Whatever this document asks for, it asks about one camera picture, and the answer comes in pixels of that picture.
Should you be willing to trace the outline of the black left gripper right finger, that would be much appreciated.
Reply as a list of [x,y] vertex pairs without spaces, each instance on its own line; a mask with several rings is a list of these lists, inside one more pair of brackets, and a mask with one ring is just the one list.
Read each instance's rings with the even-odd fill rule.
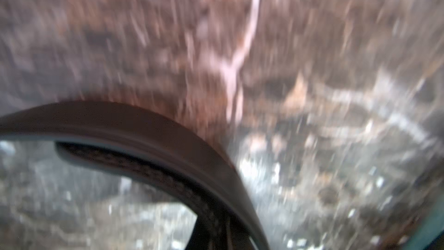
[[236,222],[227,221],[227,249],[255,250],[250,236]]

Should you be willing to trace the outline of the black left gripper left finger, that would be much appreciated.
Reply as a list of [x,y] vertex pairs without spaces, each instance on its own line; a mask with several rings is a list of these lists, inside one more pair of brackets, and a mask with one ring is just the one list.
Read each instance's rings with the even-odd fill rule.
[[185,250],[208,250],[211,239],[209,230],[198,218]]

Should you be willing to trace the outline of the long black belt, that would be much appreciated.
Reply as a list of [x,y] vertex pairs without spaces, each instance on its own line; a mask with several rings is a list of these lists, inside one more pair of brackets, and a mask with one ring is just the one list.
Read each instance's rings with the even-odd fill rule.
[[243,182],[231,163],[179,123],[132,105],[66,101],[1,118],[3,140],[40,138],[64,160],[154,186],[180,200],[212,236],[209,250],[227,250],[227,221],[269,243]]

